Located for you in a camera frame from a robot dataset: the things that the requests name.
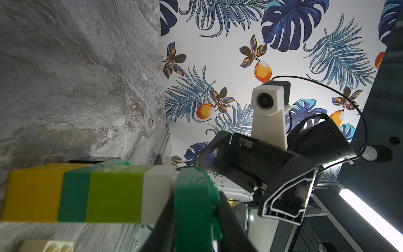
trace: lime green block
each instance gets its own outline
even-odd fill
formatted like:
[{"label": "lime green block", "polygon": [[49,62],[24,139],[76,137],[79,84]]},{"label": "lime green block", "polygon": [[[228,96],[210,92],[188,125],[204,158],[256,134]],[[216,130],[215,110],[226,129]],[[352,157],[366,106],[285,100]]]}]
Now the lime green block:
[{"label": "lime green block", "polygon": [[152,167],[113,165],[93,172],[85,221],[140,223],[144,173]]}]

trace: gray marble surface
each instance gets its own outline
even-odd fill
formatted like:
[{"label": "gray marble surface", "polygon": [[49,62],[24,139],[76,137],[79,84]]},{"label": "gray marble surface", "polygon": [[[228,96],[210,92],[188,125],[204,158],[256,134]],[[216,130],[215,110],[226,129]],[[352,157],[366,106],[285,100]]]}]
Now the gray marble surface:
[{"label": "gray marble surface", "polygon": [[[0,201],[13,169],[151,162],[165,133],[162,67],[156,0],[1,0]],[[0,223],[0,252],[24,239],[114,251],[127,227],[94,225]]]}]

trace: wallpaper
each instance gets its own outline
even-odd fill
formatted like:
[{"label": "wallpaper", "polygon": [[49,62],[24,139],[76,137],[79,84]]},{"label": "wallpaper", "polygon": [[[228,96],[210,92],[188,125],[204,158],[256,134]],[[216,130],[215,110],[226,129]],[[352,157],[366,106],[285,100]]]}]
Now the wallpaper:
[{"label": "wallpaper", "polygon": [[[402,6],[403,0],[160,0],[172,164],[193,165],[220,130],[250,135],[252,89],[275,76],[325,83],[364,109]],[[279,80],[291,82],[292,127],[327,113],[353,138],[359,115],[348,101],[308,81]],[[285,121],[288,130],[289,115]]]}]

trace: wire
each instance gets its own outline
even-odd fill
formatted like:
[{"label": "wire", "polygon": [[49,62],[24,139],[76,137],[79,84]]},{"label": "wire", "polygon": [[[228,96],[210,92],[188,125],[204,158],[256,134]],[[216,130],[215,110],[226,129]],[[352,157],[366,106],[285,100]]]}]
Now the wire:
[{"label": "wire", "polygon": [[293,128],[293,117],[291,116],[291,110],[288,111],[288,115],[290,116],[290,128],[288,129],[287,133],[290,133],[291,129]]},{"label": "wire", "polygon": [[286,77],[286,78],[295,78],[295,79],[303,79],[303,80],[306,80],[306,81],[310,81],[310,82],[316,83],[316,84],[318,84],[318,85],[320,85],[320,86],[322,86],[322,87],[325,87],[325,88],[327,88],[327,89],[330,89],[330,90],[336,92],[338,95],[341,95],[343,98],[345,98],[345,99],[358,111],[358,114],[359,114],[359,116],[361,117],[361,120],[362,120],[362,124],[364,125],[365,138],[364,138],[364,145],[363,145],[363,148],[362,148],[361,152],[360,152],[355,158],[348,158],[348,159],[342,160],[342,161],[340,161],[340,162],[337,162],[337,163],[335,163],[335,164],[332,164],[332,165],[330,165],[330,166],[328,166],[328,167],[322,169],[321,171],[318,171],[318,173],[316,174],[316,176],[319,175],[319,174],[321,174],[321,173],[323,173],[323,172],[325,172],[326,170],[330,169],[330,168],[333,167],[333,166],[340,165],[340,164],[343,164],[343,163],[345,163],[345,162],[349,162],[349,161],[353,161],[353,160],[359,159],[359,158],[362,156],[362,154],[364,154],[365,149],[367,148],[368,128],[367,128],[367,123],[365,122],[364,116],[363,116],[361,110],[358,108],[358,106],[357,106],[354,102],[352,102],[352,101],[350,100],[350,98],[348,98],[347,96],[345,96],[345,95],[342,94],[341,92],[339,92],[339,91],[337,91],[337,90],[335,90],[335,89],[333,89],[333,88],[331,88],[331,87],[328,87],[328,86],[326,86],[326,85],[324,85],[324,84],[322,84],[322,83],[320,83],[320,82],[317,82],[317,81],[314,81],[314,80],[311,80],[311,79],[308,79],[308,78],[299,77],[299,76],[292,76],[292,75],[282,75],[282,76],[276,76],[276,77],[272,78],[272,80],[277,79],[277,78],[283,78],[283,77]]},{"label": "wire", "polygon": [[229,198],[227,198],[227,199],[228,199],[228,201],[238,201],[239,203],[242,203],[239,200],[230,200]]}]

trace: dark green block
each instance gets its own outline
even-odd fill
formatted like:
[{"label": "dark green block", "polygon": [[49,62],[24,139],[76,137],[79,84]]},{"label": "dark green block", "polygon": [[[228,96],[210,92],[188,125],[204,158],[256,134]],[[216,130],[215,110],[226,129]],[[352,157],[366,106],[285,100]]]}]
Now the dark green block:
[{"label": "dark green block", "polygon": [[91,173],[112,165],[130,165],[129,160],[111,160],[65,172],[59,205],[59,222],[85,222]]}]

